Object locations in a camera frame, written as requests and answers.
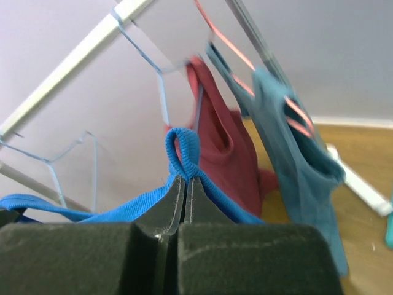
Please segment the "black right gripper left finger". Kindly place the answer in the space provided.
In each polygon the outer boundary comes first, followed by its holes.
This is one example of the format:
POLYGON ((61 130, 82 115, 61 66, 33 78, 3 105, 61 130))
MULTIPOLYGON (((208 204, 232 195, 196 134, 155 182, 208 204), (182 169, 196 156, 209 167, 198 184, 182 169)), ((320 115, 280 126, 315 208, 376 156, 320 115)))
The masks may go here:
POLYGON ((133 222, 1 228, 2 294, 177 294, 185 182, 133 222))

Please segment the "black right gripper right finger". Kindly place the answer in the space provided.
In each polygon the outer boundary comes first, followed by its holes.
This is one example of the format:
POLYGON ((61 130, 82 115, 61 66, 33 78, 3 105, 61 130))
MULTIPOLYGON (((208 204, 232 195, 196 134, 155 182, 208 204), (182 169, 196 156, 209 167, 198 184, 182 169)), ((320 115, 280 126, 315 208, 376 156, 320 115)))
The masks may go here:
POLYGON ((299 224, 237 224, 189 182, 179 227, 180 294, 342 294, 322 235, 299 224))

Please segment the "royal blue tank top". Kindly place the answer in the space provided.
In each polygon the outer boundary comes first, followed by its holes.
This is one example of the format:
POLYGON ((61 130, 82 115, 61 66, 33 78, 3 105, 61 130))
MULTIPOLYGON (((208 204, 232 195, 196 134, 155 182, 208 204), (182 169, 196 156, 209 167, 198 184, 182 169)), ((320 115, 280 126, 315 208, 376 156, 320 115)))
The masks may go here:
POLYGON ((237 223, 260 224, 262 220, 242 209, 227 197, 199 167, 200 140, 193 130, 172 128, 165 138, 169 160, 169 176, 164 186, 145 192, 133 200, 104 213, 87 213, 57 207, 40 197, 29 194, 10 194, 1 199, 1 207, 7 210, 35 209, 59 213, 72 222, 132 222, 151 209, 168 192, 176 176, 189 182, 199 177, 208 198, 232 221, 237 223))

